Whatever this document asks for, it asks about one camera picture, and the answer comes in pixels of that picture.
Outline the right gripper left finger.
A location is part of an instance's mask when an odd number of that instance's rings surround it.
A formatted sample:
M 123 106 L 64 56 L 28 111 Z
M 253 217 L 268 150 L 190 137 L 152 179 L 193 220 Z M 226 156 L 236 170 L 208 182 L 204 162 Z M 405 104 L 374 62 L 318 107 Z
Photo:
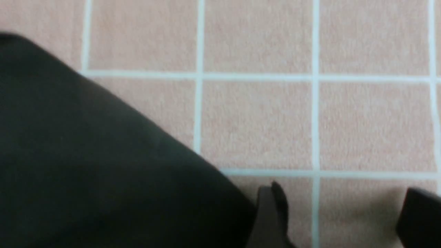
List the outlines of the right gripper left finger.
M 261 186 L 257 194 L 257 213 L 247 241 L 248 248 L 294 248 L 288 237 L 289 205 L 277 182 Z

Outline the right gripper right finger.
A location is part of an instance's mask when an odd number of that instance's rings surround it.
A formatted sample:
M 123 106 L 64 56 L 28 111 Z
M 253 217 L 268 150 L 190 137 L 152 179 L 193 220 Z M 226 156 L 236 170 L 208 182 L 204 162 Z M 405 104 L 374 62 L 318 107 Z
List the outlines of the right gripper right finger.
M 396 233 L 404 248 L 439 248 L 440 196 L 422 188 L 408 188 L 396 225 Z

